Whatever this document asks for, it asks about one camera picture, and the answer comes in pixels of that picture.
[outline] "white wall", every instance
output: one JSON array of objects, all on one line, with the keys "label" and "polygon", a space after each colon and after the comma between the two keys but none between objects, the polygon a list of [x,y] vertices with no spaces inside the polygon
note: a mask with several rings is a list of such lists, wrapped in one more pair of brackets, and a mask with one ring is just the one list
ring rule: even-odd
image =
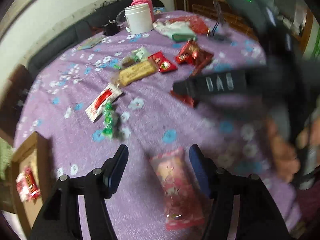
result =
[{"label": "white wall", "polygon": [[[36,0],[13,23],[0,42],[0,89],[15,65],[28,58],[63,29],[98,8],[104,0]],[[168,10],[173,0],[161,0]]]}]

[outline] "purple tablecloth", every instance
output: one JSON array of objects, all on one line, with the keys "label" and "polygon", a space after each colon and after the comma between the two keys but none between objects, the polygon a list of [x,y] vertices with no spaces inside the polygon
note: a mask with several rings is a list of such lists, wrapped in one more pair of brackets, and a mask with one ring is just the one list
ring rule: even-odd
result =
[{"label": "purple tablecloth", "polygon": [[[190,14],[175,11],[160,17],[183,15]],[[214,21],[203,19],[208,26],[214,26]],[[233,30],[232,40],[231,45],[225,45],[199,35],[201,48],[215,54],[207,69],[221,71],[243,63],[264,62],[262,49],[254,41]],[[121,142],[104,138],[101,135],[103,120],[91,123],[84,110],[116,74],[117,70],[112,66],[131,50],[142,46],[151,53],[161,50],[174,62],[174,56],[183,44],[154,30],[139,35],[121,31],[106,37],[92,49],[66,51],[34,82],[17,126],[15,147],[36,130],[52,141],[57,178],[63,173],[71,177],[83,176],[101,167]],[[192,144],[198,144],[206,156],[234,174],[259,174],[291,229],[299,220],[300,211],[296,204],[292,205],[294,190],[279,180],[270,167],[262,119],[259,120],[262,118],[259,115],[261,102],[256,98],[224,96],[214,98],[210,103],[201,102],[192,109],[168,94],[175,80],[186,78],[193,70],[191,65],[178,67],[175,72],[156,73],[123,88],[124,95],[115,102],[116,112],[121,116],[120,130],[125,138],[122,143],[129,148],[129,161],[118,191],[106,201],[118,239],[201,238],[203,228],[165,230],[163,193],[148,161],[149,156],[180,146],[188,153]],[[188,154],[185,159],[194,179]],[[200,198],[207,216],[210,201],[202,195]],[[90,239],[83,198],[79,205],[83,237]],[[229,238],[234,237],[235,227],[229,234]]]}]

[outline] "white plastic container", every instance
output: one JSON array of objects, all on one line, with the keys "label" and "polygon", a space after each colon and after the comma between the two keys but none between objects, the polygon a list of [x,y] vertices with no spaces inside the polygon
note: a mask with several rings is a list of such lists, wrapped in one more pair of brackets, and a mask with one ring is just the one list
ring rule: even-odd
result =
[{"label": "white plastic container", "polygon": [[129,6],[124,9],[124,13],[132,34],[146,33],[153,29],[147,3]]}]

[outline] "metal bolt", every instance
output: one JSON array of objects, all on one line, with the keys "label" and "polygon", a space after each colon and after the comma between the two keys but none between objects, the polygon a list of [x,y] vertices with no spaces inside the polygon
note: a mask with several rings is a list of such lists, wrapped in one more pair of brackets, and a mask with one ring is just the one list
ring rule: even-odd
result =
[{"label": "metal bolt", "polygon": [[224,168],[217,168],[217,173],[218,174],[223,174],[224,173]]},{"label": "metal bolt", "polygon": [[250,179],[253,179],[253,180],[258,180],[260,179],[259,176],[257,174],[251,174],[250,175]]},{"label": "metal bolt", "polygon": [[67,176],[66,174],[63,174],[63,175],[60,176],[59,179],[60,179],[61,181],[65,181],[67,178],[68,178],[68,176]]},{"label": "metal bolt", "polygon": [[101,170],[100,168],[96,168],[96,169],[93,170],[93,174],[94,174],[94,175],[98,175],[98,174],[100,174],[101,172],[102,172],[102,170]]}]

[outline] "hand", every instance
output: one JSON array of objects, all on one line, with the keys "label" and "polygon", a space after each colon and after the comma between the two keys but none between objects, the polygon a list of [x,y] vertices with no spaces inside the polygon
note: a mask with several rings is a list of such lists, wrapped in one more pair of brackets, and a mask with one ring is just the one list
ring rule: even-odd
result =
[{"label": "hand", "polygon": [[[292,181],[293,175],[300,169],[295,148],[279,135],[278,128],[272,119],[267,119],[266,127],[278,177],[289,183]],[[308,128],[305,128],[297,137],[297,146],[302,149],[307,145],[307,142]],[[310,144],[312,146],[320,145],[320,118],[312,124]],[[317,165],[320,165],[320,151],[317,155]]]}]

